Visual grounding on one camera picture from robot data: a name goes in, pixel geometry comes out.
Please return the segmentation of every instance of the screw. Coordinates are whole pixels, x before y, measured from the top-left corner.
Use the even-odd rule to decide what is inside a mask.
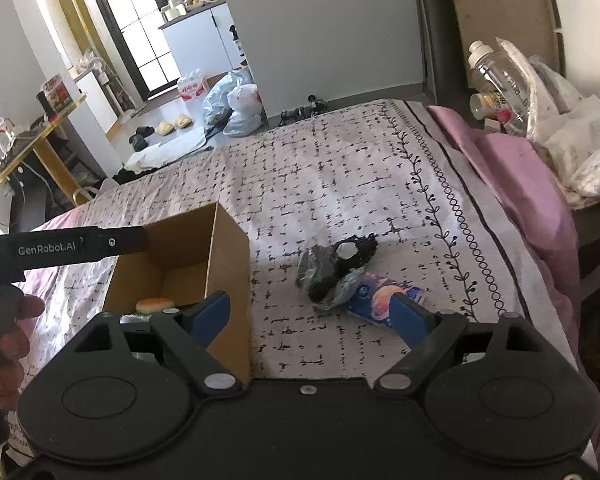
[[[380,377],[380,386],[385,390],[406,390],[411,386],[411,379],[403,374],[387,374]]]
[[[303,395],[315,395],[318,393],[318,388],[310,384],[305,384],[304,386],[300,386],[300,393]]]
[[[228,390],[235,384],[235,377],[229,374],[211,374],[205,378],[205,386],[212,390]]]

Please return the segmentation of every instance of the door frame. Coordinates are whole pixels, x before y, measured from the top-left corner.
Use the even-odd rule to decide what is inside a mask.
[[[176,86],[178,80],[174,79],[173,81],[169,81],[166,84],[156,88],[155,90],[149,90],[149,87],[144,82],[144,78],[140,72],[138,65],[129,50],[128,45],[126,44],[125,38],[122,35],[122,30],[118,26],[115,17],[113,16],[113,12],[107,0],[96,0],[98,4],[98,8],[102,14],[105,24],[107,25],[107,29],[109,29],[109,33],[113,39],[113,43],[116,45],[118,53],[122,58],[122,62],[125,64],[126,70],[129,72],[129,76],[131,77],[131,81],[136,85],[136,89],[140,94],[140,97],[143,101],[147,101],[149,97],[152,97],[156,94],[164,92],[169,88]]]

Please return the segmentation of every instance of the open cardboard box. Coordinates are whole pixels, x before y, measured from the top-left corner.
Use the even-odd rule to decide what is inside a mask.
[[[148,249],[118,258],[102,311],[132,314],[145,298],[168,298],[176,306],[188,306],[224,290],[231,299],[231,316],[208,352],[247,381],[251,375],[247,235],[218,203],[145,228]]]

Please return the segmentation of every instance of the human hand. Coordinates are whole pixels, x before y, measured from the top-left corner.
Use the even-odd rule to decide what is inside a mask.
[[[18,311],[18,319],[31,319],[45,311],[45,304],[40,298],[25,294]],[[24,370],[18,359],[29,355],[29,338],[21,327],[14,323],[0,339],[0,351],[9,363],[0,368],[0,409],[14,412],[20,399],[18,388],[24,379]]]

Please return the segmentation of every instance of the table leg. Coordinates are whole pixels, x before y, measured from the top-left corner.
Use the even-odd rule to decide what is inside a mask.
[[[46,139],[39,140],[33,147],[33,152],[69,201],[72,204],[75,203],[74,192],[80,189],[80,184],[77,183],[74,176],[66,168],[64,162],[62,162],[62,159],[60,159],[49,141]],[[76,205],[82,205],[87,203],[87,199],[82,195],[78,195],[76,202]]]

